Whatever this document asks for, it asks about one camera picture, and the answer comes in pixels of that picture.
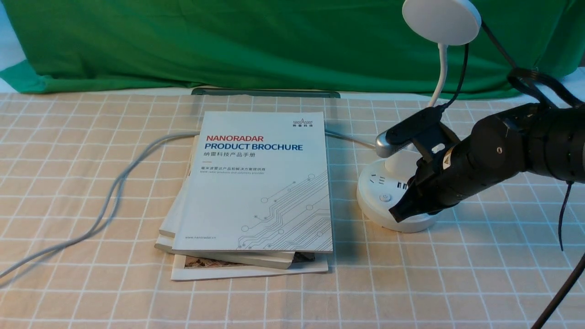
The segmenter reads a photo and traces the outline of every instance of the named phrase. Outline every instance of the lamp base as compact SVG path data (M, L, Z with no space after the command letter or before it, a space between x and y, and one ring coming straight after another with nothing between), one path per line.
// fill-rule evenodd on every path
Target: lamp base
M398 223L388 211L406 192L407 181L414 175L420 157L418 152L402 150L362 170L357 182L357 203L369 220L403 233L422 231L437 221L437 216L425 214Z

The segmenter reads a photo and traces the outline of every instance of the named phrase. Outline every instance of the brochure cover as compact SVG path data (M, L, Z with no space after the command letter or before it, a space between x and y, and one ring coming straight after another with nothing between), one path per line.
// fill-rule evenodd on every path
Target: brochure cover
M333 251L321 112L206 112L188 180L175 251Z

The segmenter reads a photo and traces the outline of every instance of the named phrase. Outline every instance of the black cable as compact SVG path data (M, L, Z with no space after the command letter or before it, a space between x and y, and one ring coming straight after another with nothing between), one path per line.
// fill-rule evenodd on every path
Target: black cable
M514 89L518 90L519 92L525 95L536 98L536 100L538 100L538 102L541 104L547 105L548 100L546 99L546 97L544 97L544 95L541 92L536 92L534 89L527 86L525 84L526 80L520 79L510 74L507 76L507 80Z
M577 266L575 266L575 269L572 271L571 275L569 275L567 281L565 281L563 286L559 289L559 292L556 293L554 298L550 301L550 303L546 306L545 310L542 312L541 316L539 316L536 322L534 322L534 324L531 327L532 329L541 329L542 326L545 325L546 321L553 314L556 308L560 305L560 302L563 301L563 299L565 298L565 296L567 296L567 294L574 286L574 284L577 282L581 274L583 274L583 270L585 270L585 253L583 254L583 257L581 257L581 260L579 261Z
M565 214L565 207L567 207L567 201L569 200L569 193L571 193L571 186L573 185L572 181L567 182L567 192L565 192L565 199L563 200L563 205L560 207L560 214L559 214L559 243L560 243L560 250L565 251L563 249L563 237L561 236L561 228L563 227L563 215Z
M508 54L508 52L506 52L506 50L504 49L504 47L502 47L502 44L498 41L498 39L495 38L495 35L491 32L491 29L487 26L486 21L481 20L481 28L484 30L484 32L487 34L487 37L490 38L491 42L494 44L494 46L498 49L498 51L502 54L502 56L504 56L504 58L506 59L506 61L510 64L510 66L512 68L517 68L518 65L516 65L516 62L512 59L512 57ZM538 89L538 87L536 87L534 85L534 83L532 83L531 81L524 81L524 83L526 85L528 85L528 88L533 90L534 94L538 94L538 96L534 96L533 94L528 94L530 96L535 97L537 100L545 100L545 103L547 105L549 105L551 108L558 108L552 101L550 101L543 93L542 91L540 91Z
M453 104L453 102L455 102L455 100L457 99L457 96L459 96L459 93L461 92L461 87L463 86L463 80L465 79L465 71L467 70L467 59L468 58L469 58L469 44L466 43L465 44L465 51L464 51L464 55L463 55L463 66L461 67L461 75L459 76L459 84L457 85L457 89L455 90L453 97L447 103L439 106L441 111L444 111L447 107L449 107L451 104Z
M557 79L549 76L545 73L540 73L532 70L527 70L525 68L516 67L513 68L510 73L508 73L508 80L510 77L521 78L525 82L528 81L536 81L538 83L542 83L543 85L549 87L552 91L555 92L559 96L561 100L565 103L569 104L571 107L574 108L584 108L585 103L575 97L571 92L563 86Z

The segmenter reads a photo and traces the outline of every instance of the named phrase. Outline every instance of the power button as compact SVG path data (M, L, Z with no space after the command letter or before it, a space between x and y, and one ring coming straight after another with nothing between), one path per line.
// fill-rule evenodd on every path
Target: power button
M383 193L383 194L380 195L380 201L382 201L382 202L388 202L390 200L392 200L392 196L389 195L388 193Z

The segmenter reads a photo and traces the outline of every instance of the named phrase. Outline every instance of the gray cable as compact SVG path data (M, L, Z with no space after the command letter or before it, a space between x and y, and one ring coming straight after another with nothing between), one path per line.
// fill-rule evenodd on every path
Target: gray cable
M356 143L368 146L370 148L375 148L375 146L373 144L356 139L350 135L345 135L342 133L330 131L328 129L325 130L325 134L329 135L331 137L349 140L351 142L356 142ZM104 205L102 206L102 208L101 208L101 210L100 210L100 212L95 220L95 223L85 234L81 235L78 238L74 238L74 239L62 242L60 244L50 246L46 249L43 249L43 250L38 251L30 256L23 258L21 261L15 263L11 267L9 267L7 270L0 273L0 279L9 275L10 273L14 272L15 270L19 269L20 267L22 267L23 265L29 263L30 261L32 261L34 259L37 259L41 256L49 256L50 253L58 253L69 246L77 244L83 240L89 239L89 238L95 236L96 234L100 233L101 231L103 231L116 217L116 212L118 211L118 206L120 205L120 201L122 200L122 192L124 190L124 184L126 183L126 178L128 178L128 175L130 174L130 172L138 164L140 164L140 162L142 162L145 158L147 158L149 155L151 155L160 145L162 145L162 143L168 142L168 141L173 140L173 139L189 138L189 137L194 137L197 135L199 135L198 131L172 133L170 135L162 136L162 137L156 139L154 142L148 144L145 147L145 149L142 151L142 153L140 153L140 155L134 161L132 161L132 163L130 163L130 165L128 165L128 167L126 167L120 173L120 175L118 175L118 177L116 177L116 179L114 180L114 182L112 184L112 187L110 187L108 194L106 195ZM108 208L108 204L110 203L110 199L112 198L114 191L116 191L116 196L115 196L114 205L112 207L112 210L110 211L109 217L104 222L103 225L98 227L99 223L104 218L106 209Z
M339 139L344 139L344 140L347 140L349 142L356 142L358 144L362 144L363 146L367 146L368 148L371 148L371 149L375 149L376 148L376 146L374 144L368 143L365 140L361 140L361 139L356 138L354 136L346 135L344 133L331 131L331 130L329 130L327 128L325 128L325 134L326 135L329 135L331 137L335 137L335 138L339 138Z

